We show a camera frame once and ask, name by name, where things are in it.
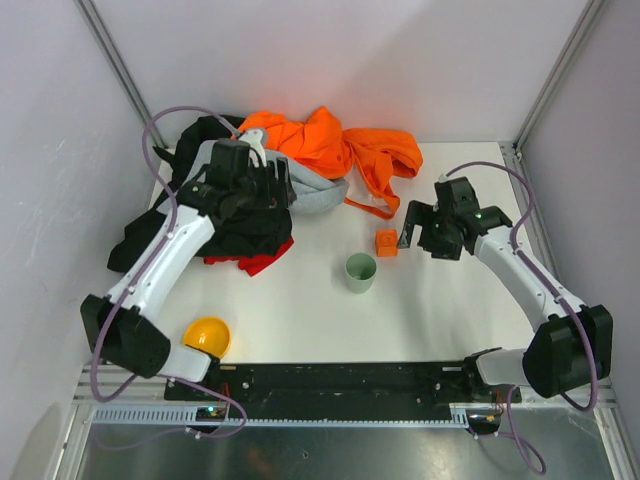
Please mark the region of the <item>grey sweatshirt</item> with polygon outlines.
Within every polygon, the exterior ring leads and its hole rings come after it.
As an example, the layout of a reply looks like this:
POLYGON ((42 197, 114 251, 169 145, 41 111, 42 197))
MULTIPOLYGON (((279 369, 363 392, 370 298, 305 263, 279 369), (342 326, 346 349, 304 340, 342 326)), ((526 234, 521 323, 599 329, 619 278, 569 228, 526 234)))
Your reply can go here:
MULTIPOLYGON (((182 147, 175 151, 174 172, 178 173, 178 167, 187 169, 187 179, 195 177, 197 171, 211 160, 214 144, 217 140, 205 140, 194 147, 182 147)), ((295 201, 289 210, 296 215, 316 214, 331 210, 342 204, 349 189, 349 183, 344 178, 329 180, 320 174, 305 167, 301 163, 287 157, 281 152, 263 149, 266 160, 273 163, 277 159, 288 162, 295 201)))

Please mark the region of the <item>black cloth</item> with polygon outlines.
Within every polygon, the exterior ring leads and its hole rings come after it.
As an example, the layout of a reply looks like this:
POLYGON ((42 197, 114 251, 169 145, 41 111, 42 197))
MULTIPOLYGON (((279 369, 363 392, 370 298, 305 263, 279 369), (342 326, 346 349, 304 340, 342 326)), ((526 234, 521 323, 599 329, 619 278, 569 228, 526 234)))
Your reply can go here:
MULTIPOLYGON (((212 116, 201 116, 181 134, 176 150, 194 147, 205 140, 229 138, 231 132, 212 116)), ((155 154, 171 168, 169 187, 172 191, 187 180, 187 169, 178 167, 174 172, 175 151, 155 147, 155 154)), ((161 193, 153 207, 124 228, 124 239, 112 250, 107 268, 124 273, 138 260, 151 240, 163 225, 166 214, 161 211, 167 206, 168 196, 161 193)), ((281 245, 292 237, 292 219, 287 210, 239 210, 202 246, 196 256, 203 260, 207 256, 254 257, 275 255, 281 245)))

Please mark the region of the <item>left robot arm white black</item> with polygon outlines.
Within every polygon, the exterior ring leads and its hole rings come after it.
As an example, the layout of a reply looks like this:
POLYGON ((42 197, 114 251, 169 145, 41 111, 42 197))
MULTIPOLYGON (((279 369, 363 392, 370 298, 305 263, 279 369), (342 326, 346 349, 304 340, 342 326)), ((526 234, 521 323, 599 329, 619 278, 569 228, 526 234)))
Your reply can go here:
POLYGON ((289 207, 288 163, 268 158, 265 146, 262 129, 216 141, 209 162, 169 196, 163 225, 131 269, 104 296, 86 297, 81 317, 95 360, 143 378, 204 379, 212 357, 171 341, 158 316, 191 259, 233 215, 289 207))

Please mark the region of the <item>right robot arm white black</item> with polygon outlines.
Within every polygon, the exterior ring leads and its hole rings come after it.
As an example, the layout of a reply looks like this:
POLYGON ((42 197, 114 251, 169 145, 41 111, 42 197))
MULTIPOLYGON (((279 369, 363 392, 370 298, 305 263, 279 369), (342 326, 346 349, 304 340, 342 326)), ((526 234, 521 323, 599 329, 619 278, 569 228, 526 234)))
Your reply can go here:
POLYGON ((486 385, 528 385, 543 398, 564 395, 609 376, 613 318, 569 292, 517 243, 513 222, 497 206, 482 207, 465 177, 434 185, 435 204, 408 204, 398 248, 417 244, 432 258, 457 261, 468 252, 502 283, 534 332, 525 349, 492 349, 470 357, 486 385))

